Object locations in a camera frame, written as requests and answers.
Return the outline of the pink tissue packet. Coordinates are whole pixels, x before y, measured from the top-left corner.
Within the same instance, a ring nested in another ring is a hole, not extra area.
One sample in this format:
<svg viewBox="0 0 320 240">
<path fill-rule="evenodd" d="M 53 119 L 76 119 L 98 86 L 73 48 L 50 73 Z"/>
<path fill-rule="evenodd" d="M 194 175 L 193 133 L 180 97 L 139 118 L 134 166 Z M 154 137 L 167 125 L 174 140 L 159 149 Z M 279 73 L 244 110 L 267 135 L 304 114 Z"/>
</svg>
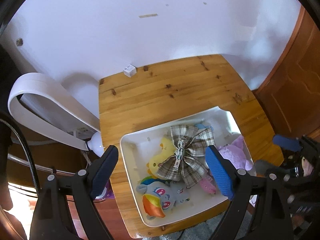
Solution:
<svg viewBox="0 0 320 240">
<path fill-rule="evenodd" d="M 208 194 L 216 194 L 216 186 L 214 178 L 211 173 L 208 172 L 200 181 L 199 181 L 201 189 Z"/>
</svg>

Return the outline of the purple plush toy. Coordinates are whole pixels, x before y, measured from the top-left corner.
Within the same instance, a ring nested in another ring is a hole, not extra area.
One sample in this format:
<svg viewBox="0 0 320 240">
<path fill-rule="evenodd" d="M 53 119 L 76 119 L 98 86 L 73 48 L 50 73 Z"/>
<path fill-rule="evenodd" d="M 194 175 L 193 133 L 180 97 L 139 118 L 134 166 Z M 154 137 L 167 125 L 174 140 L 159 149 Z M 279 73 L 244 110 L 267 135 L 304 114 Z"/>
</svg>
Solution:
<svg viewBox="0 0 320 240">
<path fill-rule="evenodd" d="M 244 137 L 239 135 L 231 144 L 219 146 L 219 153 L 224 159 L 229 160 L 238 169 L 250 171 L 253 164 L 244 153 Z"/>
</svg>

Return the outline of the plaid fabric bow clip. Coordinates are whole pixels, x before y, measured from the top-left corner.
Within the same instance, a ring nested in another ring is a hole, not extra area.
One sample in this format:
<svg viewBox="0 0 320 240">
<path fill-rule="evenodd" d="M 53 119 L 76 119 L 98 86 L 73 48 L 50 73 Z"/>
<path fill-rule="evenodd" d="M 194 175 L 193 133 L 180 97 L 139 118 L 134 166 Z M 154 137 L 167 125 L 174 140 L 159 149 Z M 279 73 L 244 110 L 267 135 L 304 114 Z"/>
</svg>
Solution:
<svg viewBox="0 0 320 240">
<path fill-rule="evenodd" d="M 189 189 L 207 174 L 199 159 L 204 158 L 208 146 L 215 145 L 214 133 L 210 129 L 199 131 L 194 126 L 175 125 L 170 127 L 170 134 L 176 151 L 161 164 L 156 176 L 183 181 Z"/>
</svg>

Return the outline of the blue rainbow pony plush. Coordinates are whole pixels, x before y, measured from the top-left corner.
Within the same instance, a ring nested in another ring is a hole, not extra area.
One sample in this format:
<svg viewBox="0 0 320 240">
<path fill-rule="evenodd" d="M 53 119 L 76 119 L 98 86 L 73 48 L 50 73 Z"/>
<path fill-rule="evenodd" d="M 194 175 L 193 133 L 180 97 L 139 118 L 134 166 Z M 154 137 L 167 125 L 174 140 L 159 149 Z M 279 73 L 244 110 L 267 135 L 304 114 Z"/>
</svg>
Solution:
<svg viewBox="0 0 320 240">
<path fill-rule="evenodd" d="M 142 195 L 146 218 L 165 218 L 175 207 L 190 201 L 190 193 L 182 181 L 146 177 L 136 186 Z"/>
</svg>

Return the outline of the yellow plush toy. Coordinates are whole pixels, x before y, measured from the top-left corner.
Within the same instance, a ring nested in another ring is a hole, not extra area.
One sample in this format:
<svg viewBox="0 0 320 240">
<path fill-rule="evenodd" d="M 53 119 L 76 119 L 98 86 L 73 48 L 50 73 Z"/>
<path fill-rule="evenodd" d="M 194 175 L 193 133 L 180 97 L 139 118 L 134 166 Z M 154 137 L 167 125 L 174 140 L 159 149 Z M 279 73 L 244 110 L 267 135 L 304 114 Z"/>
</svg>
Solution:
<svg viewBox="0 0 320 240">
<path fill-rule="evenodd" d="M 170 156 L 174 155 L 176 151 L 176 147 L 173 145 L 172 139 L 166 136 L 161 139 L 159 146 L 161 148 L 160 152 L 152 156 L 146 165 L 148 168 L 147 172 L 153 179 L 157 178 L 156 172 L 161 164 Z"/>
</svg>

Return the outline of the white dog plush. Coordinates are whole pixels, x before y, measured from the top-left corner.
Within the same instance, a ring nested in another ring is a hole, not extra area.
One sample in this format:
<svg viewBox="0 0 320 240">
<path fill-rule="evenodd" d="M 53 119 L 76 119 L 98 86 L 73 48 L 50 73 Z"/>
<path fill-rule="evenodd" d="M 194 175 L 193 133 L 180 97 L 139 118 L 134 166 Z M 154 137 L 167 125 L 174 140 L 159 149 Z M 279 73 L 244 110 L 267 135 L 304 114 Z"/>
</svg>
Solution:
<svg viewBox="0 0 320 240">
<path fill-rule="evenodd" d="M 199 131 L 210 129 L 212 132 L 214 131 L 213 127 L 209 123 L 197 123 L 194 125 Z"/>
</svg>

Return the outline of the white round lamp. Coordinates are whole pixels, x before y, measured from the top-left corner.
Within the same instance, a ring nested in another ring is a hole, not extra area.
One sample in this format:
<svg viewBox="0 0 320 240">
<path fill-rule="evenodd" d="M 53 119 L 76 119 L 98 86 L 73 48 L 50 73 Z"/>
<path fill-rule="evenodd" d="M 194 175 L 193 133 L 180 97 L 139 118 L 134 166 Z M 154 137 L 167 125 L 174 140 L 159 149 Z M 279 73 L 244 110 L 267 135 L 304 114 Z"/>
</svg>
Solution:
<svg viewBox="0 0 320 240">
<path fill-rule="evenodd" d="M 100 132 L 95 132 L 91 139 L 86 142 L 87 148 L 93 151 L 98 157 L 102 157 L 105 152 Z"/>
</svg>

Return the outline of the wooden door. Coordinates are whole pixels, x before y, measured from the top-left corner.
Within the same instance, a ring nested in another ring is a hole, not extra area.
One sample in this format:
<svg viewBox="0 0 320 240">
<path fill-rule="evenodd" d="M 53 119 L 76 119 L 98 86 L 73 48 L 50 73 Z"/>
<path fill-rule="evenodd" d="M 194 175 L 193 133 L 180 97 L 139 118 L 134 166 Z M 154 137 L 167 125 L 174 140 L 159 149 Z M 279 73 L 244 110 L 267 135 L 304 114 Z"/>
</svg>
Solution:
<svg viewBox="0 0 320 240">
<path fill-rule="evenodd" d="M 279 60 L 255 95 L 275 133 L 319 140 L 319 29 L 304 7 Z"/>
</svg>

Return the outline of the grey fluffy rug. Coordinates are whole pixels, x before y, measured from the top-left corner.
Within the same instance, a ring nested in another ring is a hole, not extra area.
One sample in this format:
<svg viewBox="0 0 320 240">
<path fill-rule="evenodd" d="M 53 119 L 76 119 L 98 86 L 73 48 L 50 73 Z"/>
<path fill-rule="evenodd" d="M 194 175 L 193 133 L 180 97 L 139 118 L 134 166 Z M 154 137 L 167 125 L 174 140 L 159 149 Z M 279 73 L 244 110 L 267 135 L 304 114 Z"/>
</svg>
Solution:
<svg viewBox="0 0 320 240">
<path fill-rule="evenodd" d="M 199 239 L 199 240 L 207 240 L 213 234 L 216 227 L 218 226 L 220 220 L 223 218 L 225 213 L 221 213 L 218 216 L 215 216 L 211 219 L 208 219 L 200 224 L 197 224 L 191 228 L 187 228 L 181 231 L 160 235 L 157 237 L 147 237 L 143 238 L 143 240 L 151 239 L 151 240 L 176 240 L 176 239 Z M 235 239 L 240 239 L 246 235 L 246 231 L 249 227 L 252 215 L 246 211 L 240 229 L 236 235 Z"/>
</svg>

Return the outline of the white plastic tray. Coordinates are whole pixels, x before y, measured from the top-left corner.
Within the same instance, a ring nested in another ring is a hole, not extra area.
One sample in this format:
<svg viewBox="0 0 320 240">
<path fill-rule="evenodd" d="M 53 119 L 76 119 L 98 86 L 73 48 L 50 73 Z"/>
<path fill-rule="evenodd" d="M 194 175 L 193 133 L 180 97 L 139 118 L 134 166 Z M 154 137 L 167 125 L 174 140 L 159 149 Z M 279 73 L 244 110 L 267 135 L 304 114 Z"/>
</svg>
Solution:
<svg viewBox="0 0 320 240">
<path fill-rule="evenodd" d="M 232 113 L 219 107 L 121 138 L 127 178 L 146 226 L 179 222 L 227 199 L 204 157 L 210 145 L 235 168 L 255 174 Z"/>
</svg>

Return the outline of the wooden table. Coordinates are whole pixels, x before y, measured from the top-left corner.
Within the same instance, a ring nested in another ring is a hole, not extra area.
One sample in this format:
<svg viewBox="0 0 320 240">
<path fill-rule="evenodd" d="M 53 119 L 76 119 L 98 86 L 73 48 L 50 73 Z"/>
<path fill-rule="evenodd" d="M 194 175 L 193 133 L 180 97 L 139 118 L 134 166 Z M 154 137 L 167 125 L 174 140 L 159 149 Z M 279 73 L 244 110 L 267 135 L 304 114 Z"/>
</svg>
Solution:
<svg viewBox="0 0 320 240">
<path fill-rule="evenodd" d="M 221 55 L 189 57 L 140 67 L 133 77 L 100 80 L 99 117 L 104 146 L 123 135 L 219 106 L 230 111 L 254 160 L 280 165 L 274 130 L 243 79 Z"/>
</svg>

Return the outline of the white curved fan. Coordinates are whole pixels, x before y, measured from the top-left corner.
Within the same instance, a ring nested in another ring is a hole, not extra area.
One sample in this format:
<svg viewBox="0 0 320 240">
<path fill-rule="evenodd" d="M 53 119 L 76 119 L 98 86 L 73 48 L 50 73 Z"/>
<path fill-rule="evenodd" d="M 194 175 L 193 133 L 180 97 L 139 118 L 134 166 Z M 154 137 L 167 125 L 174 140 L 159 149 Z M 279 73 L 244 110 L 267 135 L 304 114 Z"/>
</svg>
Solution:
<svg viewBox="0 0 320 240">
<path fill-rule="evenodd" d="M 83 151 L 100 132 L 99 119 L 58 82 L 41 73 L 27 73 L 13 84 L 8 110 L 20 124 L 49 139 Z"/>
</svg>

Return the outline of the small white box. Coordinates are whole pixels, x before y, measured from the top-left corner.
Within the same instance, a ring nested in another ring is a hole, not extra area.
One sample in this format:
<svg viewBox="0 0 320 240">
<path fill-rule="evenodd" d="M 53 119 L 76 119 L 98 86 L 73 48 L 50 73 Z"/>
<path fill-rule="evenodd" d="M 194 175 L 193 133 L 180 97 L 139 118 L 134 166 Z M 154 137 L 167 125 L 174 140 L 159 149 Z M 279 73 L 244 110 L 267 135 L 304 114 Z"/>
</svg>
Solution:
<svg viewBox="0 0 320 240">
<path fill-rule="evenodd" d="M 123 69 L 123 73 L 127 77 L 133 77 L 137 73 L 137 68 L 133 65 L 128 65 Z"/>
</svg>

